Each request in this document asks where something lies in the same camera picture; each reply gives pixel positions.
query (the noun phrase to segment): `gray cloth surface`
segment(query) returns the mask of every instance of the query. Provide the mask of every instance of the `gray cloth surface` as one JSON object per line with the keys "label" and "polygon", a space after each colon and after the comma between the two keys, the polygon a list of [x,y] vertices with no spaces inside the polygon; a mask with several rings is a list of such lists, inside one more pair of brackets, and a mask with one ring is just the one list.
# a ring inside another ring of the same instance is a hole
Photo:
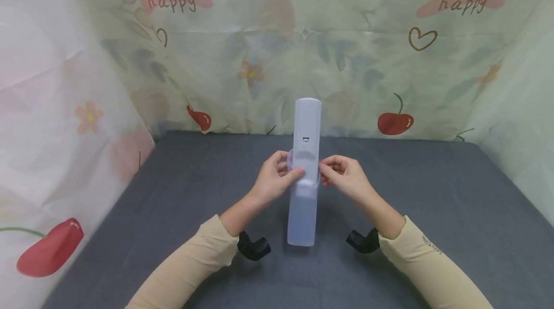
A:
{"label": "gray cloth surface", "polygon": [[[554,229],[478,146],[462,142],[322,138],[320,157],[358,159],[375,189],[407,214],[497,309],[554,308]],[[290,136],[168,133],[52,292],[45,309],[123,308],[158,264],[251,188]],[[287,244],[286,193],[247,232],[272,252],[237,255],[185,308],[427,308],[380,251],[345,240],[368,219],[320,187],[315,246]]]}

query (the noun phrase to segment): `white curtain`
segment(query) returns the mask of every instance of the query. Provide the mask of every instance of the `white curtain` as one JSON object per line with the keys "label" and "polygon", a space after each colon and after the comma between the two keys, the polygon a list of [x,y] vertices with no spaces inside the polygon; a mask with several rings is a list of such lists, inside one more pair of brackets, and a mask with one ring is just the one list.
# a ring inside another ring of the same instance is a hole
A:
{"label": "white curtain", "polygon": [[540,2],[0,0],[2,304],[40,307],[151,136],[291,134],[300,97],[325,135],[480,142],[553,222]]}

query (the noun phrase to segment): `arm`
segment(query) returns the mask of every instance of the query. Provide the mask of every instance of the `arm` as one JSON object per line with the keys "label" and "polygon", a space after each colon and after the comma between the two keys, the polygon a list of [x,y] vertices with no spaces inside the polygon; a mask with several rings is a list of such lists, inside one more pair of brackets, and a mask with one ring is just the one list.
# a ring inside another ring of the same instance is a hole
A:
{"label": "arm", "polygon": [[405,273],[431,308],[491,309],[467,275],[373,189],[354,159],[332,156],[320,164],[324,185],[334,184],[368,215],[383,254]]}
{"label": "arm", "polygon": [[181,309],[209,275],[229,266],[237,253],[238,235],[248,223],[302,177],[303,169],[287,171],[287,152],[279,151],[262,165],[251,191],[220,217],[200,226],[189,241],[146,279],[126,309]]}

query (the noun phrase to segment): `brown heart outline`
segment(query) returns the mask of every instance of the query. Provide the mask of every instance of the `brown heart outline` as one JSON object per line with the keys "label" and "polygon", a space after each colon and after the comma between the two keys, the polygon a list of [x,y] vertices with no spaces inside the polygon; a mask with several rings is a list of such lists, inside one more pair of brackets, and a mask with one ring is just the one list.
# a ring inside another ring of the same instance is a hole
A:
{"label": "brown heart outline", "polygon": [[[163,32],[164,35],[165,35],[165,40],[164,40],[164,41],[162,41],[162,40],[160,39],[160,36],[159,36],[159,35],[160,35],[160,31]],[[156,36],[157,36],[158,40],[160,40],[160,42],[164,44],[164,47],[167,47],[167,32],[165,31],[165,29],[163,29],[163,28],[158,28],[158,30],[156,31]]]}
{"label": "brown heart outline", "polygon": [[[430,43],[426,44],[422,48],[416,47],[416,45],[412,42],[412,32],[413,31],[417,31],[417,39],[418,40],[422,39],[423,37],[425,37],[429,34],[433,34],[433,39],[431,40]],[[420,50],[424,50],[427,47],[431,46],[433,44],[433,42],[435,42],[435,40],[437,39],[438,36],[439,36],[439,33],[437,31],[428,31],[425,34],[422,34],[421,29],[419,29],[417,26],[414,26],[412,29],[410,29],[410,32],[408,34],[408,41],[410,42],[410,46],[412,46],[413,49],[415,49],[416,51],[420,51]]]}

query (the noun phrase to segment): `person's right hand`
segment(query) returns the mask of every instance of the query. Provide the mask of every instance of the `person's right hand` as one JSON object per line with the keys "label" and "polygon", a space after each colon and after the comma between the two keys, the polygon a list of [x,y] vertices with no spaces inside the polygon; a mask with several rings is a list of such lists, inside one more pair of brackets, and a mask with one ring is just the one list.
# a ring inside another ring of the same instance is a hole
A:
{"label": "person's right hand", "polygon": [[329,156],[321,160],[319,170],[323,185],[334,184],[354,203],[361,204],[368,196],[375,194],[357,160],[340,155]]}

